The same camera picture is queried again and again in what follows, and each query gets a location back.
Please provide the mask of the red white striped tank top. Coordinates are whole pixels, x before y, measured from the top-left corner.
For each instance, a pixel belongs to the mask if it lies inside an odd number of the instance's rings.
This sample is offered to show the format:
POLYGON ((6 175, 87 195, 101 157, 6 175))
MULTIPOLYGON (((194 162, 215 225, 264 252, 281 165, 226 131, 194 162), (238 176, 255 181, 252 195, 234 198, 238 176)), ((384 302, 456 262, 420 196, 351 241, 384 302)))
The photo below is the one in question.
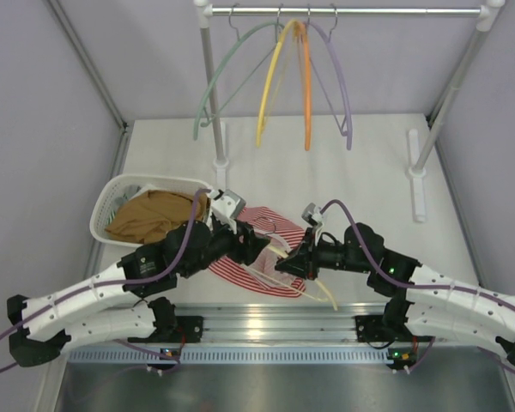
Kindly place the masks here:
POLYGON ((239 220, 251 224, 256 233, 265 235, 273 248, 263 250, 248 266, 224 257, 213 263, 209 270, 221 279, 252 292, 281 298, 299 298, 306 291, 306 285, 300 278, 275 269, 280 257, 276 251, 293 250, 302 241, 305 230, 264 206, 244 209, 239 220))

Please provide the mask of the silver clothes rack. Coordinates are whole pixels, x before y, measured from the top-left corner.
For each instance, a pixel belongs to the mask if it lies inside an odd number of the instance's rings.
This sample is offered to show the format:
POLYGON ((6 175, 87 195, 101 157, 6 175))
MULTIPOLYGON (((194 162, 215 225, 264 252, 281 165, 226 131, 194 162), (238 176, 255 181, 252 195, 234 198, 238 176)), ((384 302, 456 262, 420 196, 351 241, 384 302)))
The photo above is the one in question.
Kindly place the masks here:
POLYGON ((343 119, 336 122, 341 136, 346 140, 346 146, 350 148, 353 142, 353 121, 352 112, 348 100, 347 84, 342 73, 341 64, 337 58, 334 46, 331 40, 331 32, 325 32, 320 26, 311 21, 314 16, 333 16, 339 19, 345 15, 362 15, 362 16, 446 16, 446 17, 469 17, 475 19, 475 29, 470 37, 469 44, 456 66, 450 81, 445 90, 439 97, 434 107, 430 119, 428 120, 428 136, 425 142, 422 142, 416 130, 411 130, 407 136, 407 148, 409 168, 407 170, 407 178, 410 184, 410 199, 412 205, 412 217, 417 223, 424 223, 427 220, 427 203, 424 179, 426 176, 426 162, 433 151, 433 146, 438 140, 439 133, 442 129, 445 116, 451 110, 451 106, 457 96, 457 93, 463 85, 464 79, 470 69, 476 54, 482 47, 484 40, 487 38, 501 10, 505 7, 503 1, 486 1, 484 4, 475 8, 386 8, 386 7, 341 7, 331 5, 328 8, 313 8, 307 6, 305 8, 285 7, 280 5, 274 7, 240 7, 235 4, 231 7, 219 7, 210 1, 196 1, 194 3, 198 26, 201 35, 203 48, 204 68, 207 78, 207 87, 203 93, 203 97, 197 107, 197 114, 193 123, 192 137, 197 139, 202 128, 211 127, 212 136, 215 144, 215 172, 216 182, 219 185, 225 185, 227 182, 227 169, 229 159, 227 157, 227 145, 224 138, 224 125, 221 121, 222 106, 218 103, 216 83, 232 59, 238 49, 255 33, 267 27, 273 27, 275 32, 275 45, 266 55, 266 59, 270 61, 265 84, 264 93, 260 101, 260 107, 257 116, 257 134, 256 138, 260 139, 265 127, 265 113, 267 104, 270 100, 270 87, 275 74, 278 59, 281 55, 282 48, 286 43, 286 38, 291 31, 295 31, 298 43, 303 48, 303 92, 304 92, 304 119, 309 121, 312 115, 312 81, 318 78, 318 72, 313 67, 310 56, 310 47, 308 41, 308 32, 314 29, 323 40, 324 45, 330 55, 333 63, 336 79, 340 88, 342 98, 343 119), (211 35, 209 21, 214 16, 225 16, 232 18, 235 15, 242 16, 274 16, 276 19, 268 23, 262 23, 250 29, 245 34, 239 34, 234 45, 229 49, 224 58, 218 65, 213 61, 213 47, 211 45, 211 35))

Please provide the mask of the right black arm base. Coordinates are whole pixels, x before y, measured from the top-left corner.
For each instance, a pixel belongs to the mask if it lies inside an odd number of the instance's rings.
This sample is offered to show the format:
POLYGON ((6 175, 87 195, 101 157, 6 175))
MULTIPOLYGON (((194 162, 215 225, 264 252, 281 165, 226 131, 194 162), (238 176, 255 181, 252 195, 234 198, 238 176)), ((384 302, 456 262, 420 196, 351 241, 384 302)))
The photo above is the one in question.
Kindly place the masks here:
POLYGON ((359 315, 354 317, 357 342, 375 348, 387 348, 396 342, 430 342, 432 337, 413 335, 403 324, 388 325, 382 315, 359 315))

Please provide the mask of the tan brown garment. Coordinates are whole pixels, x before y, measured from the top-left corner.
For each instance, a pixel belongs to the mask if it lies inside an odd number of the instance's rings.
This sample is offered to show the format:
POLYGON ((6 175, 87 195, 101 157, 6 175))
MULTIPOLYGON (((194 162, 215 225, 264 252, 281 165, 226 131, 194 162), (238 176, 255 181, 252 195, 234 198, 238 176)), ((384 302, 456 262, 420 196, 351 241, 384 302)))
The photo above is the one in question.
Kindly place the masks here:
POLYGON ((106 231, 115 240, 140 245, 154 243, 188 222, 193 204, 196 204, 195 219, 203 221, 209 206, 205 194, 194 202, 194 195, 172 191, 145 191, 123 206, 112 224, 106 227, 106 231))

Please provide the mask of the aluminium mounting rail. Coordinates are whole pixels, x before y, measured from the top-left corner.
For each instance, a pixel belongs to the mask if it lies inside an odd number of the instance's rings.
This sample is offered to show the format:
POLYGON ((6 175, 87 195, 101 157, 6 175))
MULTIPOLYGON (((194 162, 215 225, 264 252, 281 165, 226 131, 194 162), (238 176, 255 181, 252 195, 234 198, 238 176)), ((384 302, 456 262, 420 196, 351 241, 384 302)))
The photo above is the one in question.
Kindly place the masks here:
MULTIPOLYGON (((359 315, 326 309, 300 314, 267 308, 263 312, 182 312, 178 316, 201 316, 201 342, 357 342, 354 317, 359 315)), ((403 324, 413 335, 440 341, 503 351, 515 343, 515 314, 501 305, 481 305, 473 315, 448 312, 420 303, 390 303, 383 320, 403 324)), ((156 328, 174 320, 171 309, 140 305, 127 310, 103 312, 72 326, 73 336, 86 344, 126 339, 130 342, 160 343, 153 338, 156 328)))

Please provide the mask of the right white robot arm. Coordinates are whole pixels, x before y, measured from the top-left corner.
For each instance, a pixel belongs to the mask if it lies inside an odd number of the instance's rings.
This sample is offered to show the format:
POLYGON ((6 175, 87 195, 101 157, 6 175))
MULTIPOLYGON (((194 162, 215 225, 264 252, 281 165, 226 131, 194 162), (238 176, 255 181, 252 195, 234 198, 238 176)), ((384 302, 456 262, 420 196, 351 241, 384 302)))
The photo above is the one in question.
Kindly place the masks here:
POLYGON ((369 226, 357 223, 343 240, 308 228, 276 270, 316 280, 321 269, 364 273, 367 286, 388 298, 372 341, 415 337, 460 342, 498 355, 515 367, 515 296, 458 282, 418 260, 385 247, 369 226))

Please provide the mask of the orange hanger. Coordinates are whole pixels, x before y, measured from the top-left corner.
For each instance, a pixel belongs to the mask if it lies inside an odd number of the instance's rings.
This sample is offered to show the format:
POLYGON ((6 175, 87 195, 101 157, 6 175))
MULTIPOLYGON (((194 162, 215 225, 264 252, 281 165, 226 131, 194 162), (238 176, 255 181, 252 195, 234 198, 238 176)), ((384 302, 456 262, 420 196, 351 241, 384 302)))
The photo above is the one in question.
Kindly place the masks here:
POLYGON ((302 21, 295 23, 294 37, 299 45, 298 60, 305 121, 304 148, 309 151, 312 143, 312 63, 307 25, 302 21))

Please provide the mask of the white plastic laundry basket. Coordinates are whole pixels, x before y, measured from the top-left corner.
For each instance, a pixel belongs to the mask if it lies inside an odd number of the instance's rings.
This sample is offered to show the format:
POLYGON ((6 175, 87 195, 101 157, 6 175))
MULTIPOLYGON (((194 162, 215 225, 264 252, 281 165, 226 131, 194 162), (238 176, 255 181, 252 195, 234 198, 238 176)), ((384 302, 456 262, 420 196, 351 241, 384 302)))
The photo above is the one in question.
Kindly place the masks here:
POLYGON ((137 248, 139 243, 115 240, 106 231, 106 227, 112 223, 121 206, 137 194, 143 194, 147 190, 173 191, 193 195, 199 189, 211 188, 210 184, 199 179, 137 173, 120 174, 107 182, 102 189, 90 218, 90 232, 97 241, 103 244, 137 248))

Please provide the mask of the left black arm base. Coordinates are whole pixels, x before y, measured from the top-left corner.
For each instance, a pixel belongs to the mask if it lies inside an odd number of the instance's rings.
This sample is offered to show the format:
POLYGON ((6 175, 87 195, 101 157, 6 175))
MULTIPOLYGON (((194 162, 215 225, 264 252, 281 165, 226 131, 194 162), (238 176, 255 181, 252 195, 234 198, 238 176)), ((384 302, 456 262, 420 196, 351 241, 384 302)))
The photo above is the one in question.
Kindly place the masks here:
POLYGON ((203 335, 203 321, 201 316, 177 316, 174 320, 167 320, 160 324, 153 338, 160 343, 198 343, 203 335))

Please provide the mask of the cream hanger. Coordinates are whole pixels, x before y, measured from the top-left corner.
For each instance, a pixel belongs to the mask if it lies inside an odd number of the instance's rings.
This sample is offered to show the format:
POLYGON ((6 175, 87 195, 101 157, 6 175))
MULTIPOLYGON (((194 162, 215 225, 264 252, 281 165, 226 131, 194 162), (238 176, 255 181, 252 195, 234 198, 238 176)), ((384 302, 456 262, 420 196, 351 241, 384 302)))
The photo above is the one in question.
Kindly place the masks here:
POLYGON ((308 288, 301 278, 275 270, 277 260, 286 258, 302 240, 303 229, 291 221, 265 216, 257 217, 250 223, 257 233, 270 239, 270 244, 255 262, 242 265, 242 270, 263 287, 267 294, 290 299, 306 298, 314 303, 324 303, 337 312, 339 306, 336 299, 322 282, 318 282, 316 287, 308 288))

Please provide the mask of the purple hanger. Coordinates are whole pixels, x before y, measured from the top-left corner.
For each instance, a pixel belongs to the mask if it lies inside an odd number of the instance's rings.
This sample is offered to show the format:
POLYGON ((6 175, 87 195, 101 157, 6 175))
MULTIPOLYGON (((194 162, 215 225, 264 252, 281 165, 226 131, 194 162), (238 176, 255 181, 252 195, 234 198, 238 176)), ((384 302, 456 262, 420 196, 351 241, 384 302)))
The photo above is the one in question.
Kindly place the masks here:
POLYGON ((339 94, 342 99, 342 114, 343 118, 340 120, 337 116, 337 111, 334 109, 334 106, 332 104, 332 101, 330 99, 330 96, 325 88, 324 82, 322 81, 320 74, 318 73, 318 70, 316 68, 316 65, 314 64, 313 60, 311 60, 312 63, 312 70, 317 77, 318 84, 323 92, 324 98, 326 100, 327 106, 330 110, 330 115, 333 117, 336 127, 338 129, 338 132, 341 137, 345 139, 345 149, 347 151, 350 151, 353 147, 353 119, 352 119, 352 112, 351 107, 349 103, 348 98, 348 89, 347 84, 345 81, 345 76, 342 70, 341 63, 339 61, 339 58, 336 53, 336 48, 334 47, 331 36, 327 34, 317 23, 315 22, 308 22, 307 24, 308 28, 312 28, 320 37, 320 39, 323 41, 324 46, 328 52, 328 55, 330 57, 331 64, 334 68, 335 78, 337 80, 337 85, 339 89, 339 94))

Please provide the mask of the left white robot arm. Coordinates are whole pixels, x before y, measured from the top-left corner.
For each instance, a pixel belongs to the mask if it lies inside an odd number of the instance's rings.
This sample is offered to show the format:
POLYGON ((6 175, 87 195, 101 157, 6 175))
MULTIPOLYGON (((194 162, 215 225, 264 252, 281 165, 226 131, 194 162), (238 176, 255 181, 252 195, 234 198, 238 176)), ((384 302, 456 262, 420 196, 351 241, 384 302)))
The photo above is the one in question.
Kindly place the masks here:
POLYGON ((36 367, 97 342, 168 342, 179 334, 175 306, 164 295, 221 258, 252 264, 269 239, 242 221, 184 224, 142 245, 83 282, 40 298, 7 300, 15 331, 9 353, 36 367))

